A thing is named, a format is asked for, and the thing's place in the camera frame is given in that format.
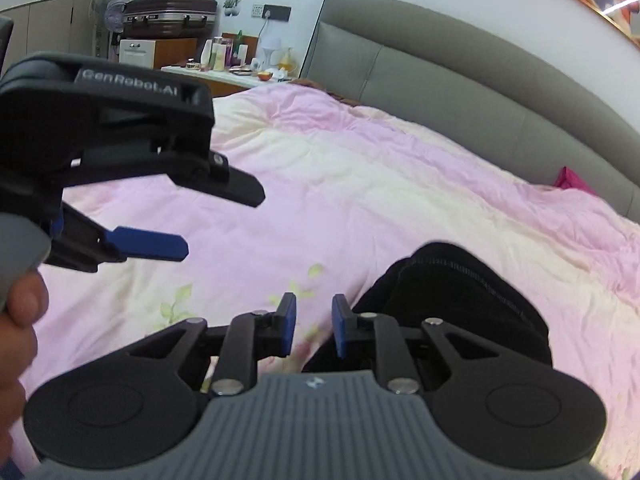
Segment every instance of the electrical cord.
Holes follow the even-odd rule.
[[[269,24],[269,17],[271,16],[271,11],[267,10],[267,12],[264,13],[264,23],[262,24],[262,28],[260,29],[260,32],[258,33],[258,41],[257,43],[260,43],[260,37],[262,35],[262,32],[264,30],[264,28]]]

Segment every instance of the wall outlet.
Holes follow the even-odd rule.
[[[265,4],[263,17],[266,17],[267,12],[269,13],[270,20],[288,22],[291,15],[291,7]]]
[[[254,4],[254,6],[251,8],[251,17],[261,18],[263,12],[264,12],[264,4]]]

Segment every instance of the logo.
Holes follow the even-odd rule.
[[[320,377],[314,377],[313,379],[309,379],[306,382],[306,385],[309,388],[313,388],[314,390],[317,390],[318,388],[321,388],[322,385],[324,384],[325,381],[323,381]]]
[[[171,97],[179,97],[178,87],[158,81],[145,81],[137,77],[130,77],[124,74],[96,72],[90,68],[84,68],[79,73],[76,80],[92,81],[103,84],[121,85],[129,88],[137,88],[155,94],[170,95]]]

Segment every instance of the white bottle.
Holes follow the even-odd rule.
[[[211,60],[211,45],[213,45],[213,40],[207,40],[204,43],[204,48],[202,49],[202,54],[200,56],[201,70],[209,69],[209,63]]]
[[[240,62],[240,66],[244,66],[246,63],[246,52],[249,47],[245,44],[241,44],[238,46],[238,61]]]

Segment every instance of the gray upholstered headboard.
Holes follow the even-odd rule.
[[[640,222],[640,134],[559,70],[468,23],[397,0],[324,0],[301,77],[534,184],[569,166]]]

